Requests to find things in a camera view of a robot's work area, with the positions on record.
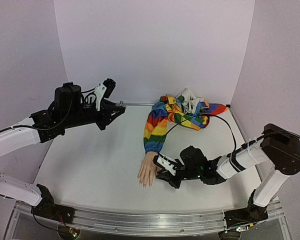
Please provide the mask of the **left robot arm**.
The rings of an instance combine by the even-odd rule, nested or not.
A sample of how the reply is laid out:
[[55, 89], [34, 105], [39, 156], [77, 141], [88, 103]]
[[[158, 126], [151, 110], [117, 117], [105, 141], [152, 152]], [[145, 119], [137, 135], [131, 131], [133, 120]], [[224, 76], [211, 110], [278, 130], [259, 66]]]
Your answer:
[[[54, 100], [48, 107], [31, 114], [15, 125], [0, 130], [0, 157], [21, 148], [43, 144], [66, 129], [96, 124], [103, 131], [126, 107], [108, 100], [116, 82], [108, 78], [95, 88], [82, 91], [81, 86], [66, 82], [55, 89]], [[33, 185], [0, 171], [0, 195], [36, 207], [46, 218], [54, 218], [57, 206], [50, 200], [49, 190], [40, 184]]]

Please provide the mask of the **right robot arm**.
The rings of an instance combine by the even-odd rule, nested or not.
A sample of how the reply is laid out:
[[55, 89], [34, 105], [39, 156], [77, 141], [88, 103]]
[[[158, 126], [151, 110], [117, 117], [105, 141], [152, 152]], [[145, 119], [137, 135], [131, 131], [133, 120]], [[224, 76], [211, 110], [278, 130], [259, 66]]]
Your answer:
[[253, 191], [252, 205], [265, 208], [283, 183], [300, 172], [300, 136], [269, 123], [261, 136], [241, 145], [231, 153], [208, 160], [199, 148], [185, 148], [179, 158], [158, 154], [153, 163], [160, 167], [157, 178], [178, 189], [182, 181], [200, 180], [219, 185], [234, 175], [264, 162], [273, 168]]

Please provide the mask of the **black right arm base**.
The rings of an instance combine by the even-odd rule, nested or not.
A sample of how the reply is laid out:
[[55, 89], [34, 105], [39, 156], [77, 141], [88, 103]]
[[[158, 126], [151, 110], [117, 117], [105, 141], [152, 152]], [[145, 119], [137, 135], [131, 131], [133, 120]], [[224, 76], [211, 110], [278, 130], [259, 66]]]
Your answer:
[[253, 203], [254, 190], [248, 200], [247, 207], [234, 210], [228, 210], [224, 213], [226, 228], [228, 230], [235, 227], [256, 224], [268, 219], [267, 207], [261, 207]]

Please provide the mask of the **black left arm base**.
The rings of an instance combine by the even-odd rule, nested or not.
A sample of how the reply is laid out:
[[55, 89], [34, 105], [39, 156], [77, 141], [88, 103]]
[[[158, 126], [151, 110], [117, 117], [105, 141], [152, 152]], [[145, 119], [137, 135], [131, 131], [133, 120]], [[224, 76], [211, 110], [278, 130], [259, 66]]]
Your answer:
[[75, 209], [73, 207], [56, 204], [47, 187], [39, 183], [36, 186], [40, 191], [41, 201], [37, 206], [31, 207], [31, 213], [45, 219], [71, 224], [74, 219]]

